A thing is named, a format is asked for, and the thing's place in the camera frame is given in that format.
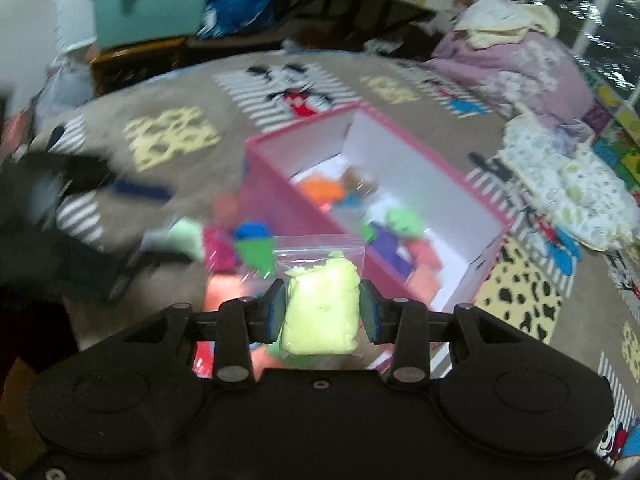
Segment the yellow clay bag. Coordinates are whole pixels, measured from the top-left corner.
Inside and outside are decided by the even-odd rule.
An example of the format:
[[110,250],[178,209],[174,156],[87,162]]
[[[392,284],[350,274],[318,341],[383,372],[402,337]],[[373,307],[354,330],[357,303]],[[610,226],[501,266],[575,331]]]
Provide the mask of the yellow clay bag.
[[290,356],[341,356],[358,347],[359,286],[366,248],[349,234],[274,239],[274,268],[285,284],[278,343]]

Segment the red clay bag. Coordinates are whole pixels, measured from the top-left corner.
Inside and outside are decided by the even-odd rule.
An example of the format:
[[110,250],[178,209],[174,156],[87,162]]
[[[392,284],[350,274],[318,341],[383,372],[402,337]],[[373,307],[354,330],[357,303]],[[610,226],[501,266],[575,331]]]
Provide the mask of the red clay bag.
[[215,343],[213,341],[198,341],[192,363],[192,370],[199,378],[213,377]]

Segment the dark green clay bag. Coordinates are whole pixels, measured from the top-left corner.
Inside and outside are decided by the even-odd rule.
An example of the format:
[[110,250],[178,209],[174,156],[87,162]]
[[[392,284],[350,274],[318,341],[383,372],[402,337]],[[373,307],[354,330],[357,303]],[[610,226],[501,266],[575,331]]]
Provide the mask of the dark green clay bag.
[[266,278],[274,273],[274,241],[272,237],[238,240],[234,250],[244,268]]

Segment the white mint clay bag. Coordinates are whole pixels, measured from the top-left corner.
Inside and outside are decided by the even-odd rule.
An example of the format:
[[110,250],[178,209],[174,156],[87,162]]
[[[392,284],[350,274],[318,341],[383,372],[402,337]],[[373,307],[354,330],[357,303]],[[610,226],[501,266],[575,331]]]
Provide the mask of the white mint clay bag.
[[161,229],[146,230],[140,247],[146,252],[170,252],[202,263],[205,259],[204,224],[182,217]]

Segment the pink cardboard storage box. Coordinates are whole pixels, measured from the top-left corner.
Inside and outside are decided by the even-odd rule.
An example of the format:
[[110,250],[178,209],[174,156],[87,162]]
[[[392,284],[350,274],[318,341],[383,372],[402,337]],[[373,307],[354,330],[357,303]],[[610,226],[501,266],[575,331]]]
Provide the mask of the pink cardboard storage box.
[[[354,209],[319,208],[297,186],[349,167],[378,185]],[[438,312],[475,299],[511,225],[446,159],[365,102],[247,139],[241,200],[248,218],[276,235],[357,235],[361,221],[383,223],[390,208],[409,209],[442,263],[430,304]]]

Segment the brown tape roll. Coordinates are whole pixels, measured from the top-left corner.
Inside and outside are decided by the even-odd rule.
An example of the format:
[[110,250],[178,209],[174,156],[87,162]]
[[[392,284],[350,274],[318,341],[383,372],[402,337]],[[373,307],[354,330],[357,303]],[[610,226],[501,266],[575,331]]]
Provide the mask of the brown tape roll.
[[378,190],[378,181],[356,166],[348,166],[341,176],[341,182],[349,193],[361,197],[369,196]]

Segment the orange clay bag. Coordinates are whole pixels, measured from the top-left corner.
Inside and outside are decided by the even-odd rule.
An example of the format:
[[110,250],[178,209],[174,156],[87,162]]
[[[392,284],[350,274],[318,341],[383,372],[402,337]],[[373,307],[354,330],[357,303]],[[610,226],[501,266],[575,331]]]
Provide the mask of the orange clay bag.
[[300,180],[297,187],[317,206],[340,202],[347,194],[340,181],[313,174]]

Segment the teal plastic storage bin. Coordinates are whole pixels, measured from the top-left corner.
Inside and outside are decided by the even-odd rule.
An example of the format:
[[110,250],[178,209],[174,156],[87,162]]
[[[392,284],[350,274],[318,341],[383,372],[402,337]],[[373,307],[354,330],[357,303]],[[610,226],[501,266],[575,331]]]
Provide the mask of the teal plastic storage bin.
[[206,0],[92,0],[96,43],[105,50],[193,36]]

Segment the white leaf print blanket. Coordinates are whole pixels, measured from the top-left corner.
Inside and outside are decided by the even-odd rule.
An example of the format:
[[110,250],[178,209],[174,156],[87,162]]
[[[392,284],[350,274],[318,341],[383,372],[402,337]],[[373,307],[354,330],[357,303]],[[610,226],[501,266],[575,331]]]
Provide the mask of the white leaf print blanket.
[[521,114],[504,125],[498,157],[527,188],[534,207],[579,243],[605,252],[639,239],[636,200],[587,141]]

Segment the purple floral duvet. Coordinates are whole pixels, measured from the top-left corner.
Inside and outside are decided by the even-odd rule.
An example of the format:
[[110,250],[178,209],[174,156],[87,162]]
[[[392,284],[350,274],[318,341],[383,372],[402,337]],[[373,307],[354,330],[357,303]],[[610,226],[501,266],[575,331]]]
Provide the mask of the purple floral duvet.
[[524,112],[552,127],[584,118],[594,96],[558,40],[528,32],[518,44],[472,48],[450,32],[426,62],[430,70],[512,118]]

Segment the colourful alphabet play mat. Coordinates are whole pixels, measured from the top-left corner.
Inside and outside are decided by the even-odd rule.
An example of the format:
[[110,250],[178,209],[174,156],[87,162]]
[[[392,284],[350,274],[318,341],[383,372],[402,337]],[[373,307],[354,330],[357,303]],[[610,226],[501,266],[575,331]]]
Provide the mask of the colourful alphabet play mat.
[[584,122],[596,137],[593,151],[624,182],[639,201],[639,116],[594,70],[582,68],[594,95],[592,109]]

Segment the cluttered desk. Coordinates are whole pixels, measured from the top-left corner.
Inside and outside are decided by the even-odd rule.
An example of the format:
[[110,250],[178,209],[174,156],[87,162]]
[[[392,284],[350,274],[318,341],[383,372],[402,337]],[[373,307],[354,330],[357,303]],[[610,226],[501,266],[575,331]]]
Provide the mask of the cluttered desk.
[[281,21],[329,23],[338,36],[367,41],[396,36],[437,11],[416,0],[271,0]]

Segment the cream folded towels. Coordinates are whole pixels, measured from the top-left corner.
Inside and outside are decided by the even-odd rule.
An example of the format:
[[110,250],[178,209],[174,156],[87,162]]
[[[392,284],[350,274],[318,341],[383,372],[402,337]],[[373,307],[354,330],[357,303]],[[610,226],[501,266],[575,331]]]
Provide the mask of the cream folded towels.
[[519,44],[529,32],[555,38],[559,30],[560,19],[550,6],[512,0],[478,0],[454,25],[454,31],[465,34],[466,42],[476,50]]

